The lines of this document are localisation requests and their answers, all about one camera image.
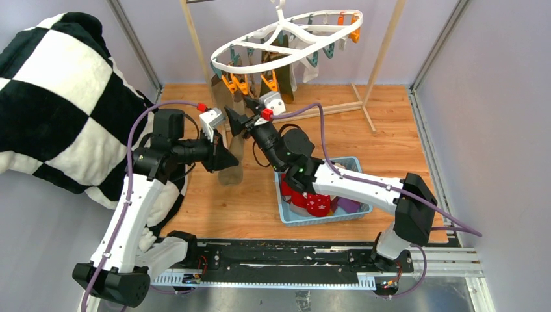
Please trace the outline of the grey striped sock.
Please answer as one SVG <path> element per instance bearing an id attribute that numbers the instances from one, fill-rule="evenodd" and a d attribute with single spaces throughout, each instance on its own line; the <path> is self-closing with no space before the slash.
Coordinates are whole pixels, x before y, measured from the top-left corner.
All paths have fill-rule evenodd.
<path id="1" fill-rule="evenodd" d="M 294 213 L 295 215 L 301 216 L 301 217 L 312 217 L 312 214 L 307 210 L 306 207 L 300 207 L 298 205 L 294 205 L 291 203 L 288 206 L 290 212 Z"/>

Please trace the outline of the light blue plastic basket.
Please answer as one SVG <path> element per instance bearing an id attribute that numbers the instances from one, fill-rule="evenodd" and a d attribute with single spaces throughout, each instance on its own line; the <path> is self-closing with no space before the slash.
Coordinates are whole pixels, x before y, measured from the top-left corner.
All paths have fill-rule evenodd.
<path id="1" fill-rule="evenodd" d="M 301 217 L 298 216 L 292 212 L 290 212 L 288 206 L 290 205 L 287 203 L 280 191 L 280 182 L 283 180 L 284 174 L 281 172 L 275 172 L 274 173 L 274 182 L 276 183 L 276 194 L 277 194 L 277 200 L 278 200 L 278 207 L 279 207 L 279 215 L 282 223 L 286 225 L 287 227 L 294 227 L 294 226 L 308 226 L 308 225 L 314 225 L 314 224 L 325 224 L 325 223 L 331 223 L 331 222 L 342 222 L 342 221 L 348 221 L 348 220 L 356 220 L 356 219 L 362 219 L 365 215 L 372 212 L 373 207 L 368 204 L 362 203 L 361 210 L 357 213 L 351 213 L 347 214 L 345 213 L 341 208 L 338 208 L 337 206 L 337 200 L 335 200 L 335 209 L 333 210 L 333 214 L 331 216 L 325 216 L 325 217 Z"/>

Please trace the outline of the red snowflake sock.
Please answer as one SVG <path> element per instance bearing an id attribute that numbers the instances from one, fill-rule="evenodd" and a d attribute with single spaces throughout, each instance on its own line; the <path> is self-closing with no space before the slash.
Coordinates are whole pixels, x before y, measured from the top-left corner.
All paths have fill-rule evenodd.
<path id="1" fill-rule="evenodd" d="M 325 217 L 333 214 L 332 197 L 321 194 L 303 193 L 305 210 L 309 216 Z"/>

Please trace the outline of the purple orange striped sock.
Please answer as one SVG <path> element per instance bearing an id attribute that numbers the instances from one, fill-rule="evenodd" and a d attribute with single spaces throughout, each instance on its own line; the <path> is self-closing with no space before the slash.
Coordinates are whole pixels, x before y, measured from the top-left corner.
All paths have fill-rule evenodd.
<path id="1" fill-rule="evenodd" d="M 362 204 L 357 201 L 349 200 L 347 198 L 339 198 L 337 200 L 337 206 L 338 208 L 341 208 L 345 213 L 351 214 L 359 212 L 361 210 Z"/>

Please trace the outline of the argyle brown sock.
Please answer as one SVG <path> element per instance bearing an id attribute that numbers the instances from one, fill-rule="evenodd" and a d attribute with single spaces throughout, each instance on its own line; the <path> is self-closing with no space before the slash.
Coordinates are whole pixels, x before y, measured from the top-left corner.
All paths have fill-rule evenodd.
<path id="1" fill-rule="evenodd" d="M 251 48 L 246 49 L 247 54 L 247 60 L 248 60 L 248 66 L 253 66 L 257 64 L 257 59 L 255 58 L 255 50 Z M 266 77 L 264 76 L 263 72 L 255 72 L 249 74 L 250 82 L 252 83 L 252 91 L 251 94 L 254 95 L 255 98 L 259 98 L 265 93 L 267 93 L 270 89 L 265 83 Z"/>

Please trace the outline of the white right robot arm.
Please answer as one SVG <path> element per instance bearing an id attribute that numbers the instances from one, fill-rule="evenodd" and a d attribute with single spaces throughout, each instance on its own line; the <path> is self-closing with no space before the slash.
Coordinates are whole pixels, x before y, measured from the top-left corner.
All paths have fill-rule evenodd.
<path id="1" fill-rule="evenodd" d="M 255 125 L 262 114 L 247 117 L 226 108 L 233 135 L 251 137 L 276 172 L 294 191 L 346 198 L 386 211 L 394 221 L 376 237 L 369 263 L 379 271 L 396 266 L 403 250 L 428 243 L 437 200 L 424 180 L 377 177 L 337 168 L 330 160 L 312 156 L 314 144 L 304 131 L 281 134 L 271 122 Z"/>

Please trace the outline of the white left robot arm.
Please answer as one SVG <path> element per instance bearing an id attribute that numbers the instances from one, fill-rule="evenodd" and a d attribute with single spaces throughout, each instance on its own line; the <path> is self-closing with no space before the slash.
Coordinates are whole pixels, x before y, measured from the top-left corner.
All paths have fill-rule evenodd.
<path id="1" fill-rule="evenodd" d="M 183 138 L 183 111 L 161 109 L 153 117 L 152 132 L 145 137 L 149 146 L 140 144 L 128 152 L 127 176 L 107 231 L 91 260 L 73 269 L 73 279 L 84 288 L 81 311 L 87 310 L 90 296 L 123 307 L 139 306 L 151 282 L 176 263 L 183 268 L 198 264 L 205 270 L 207 261 L 199 255 L 196 236 L 181 231 L 171 232 L 138 254 L 147 218 L 175 171 L 196 163 L 209 172 L 238 164 L 217 131 L 224 122 L 221 110 L 203 105 L 197 109 L 201 111 L 201 126 L 196 139 Z"/>

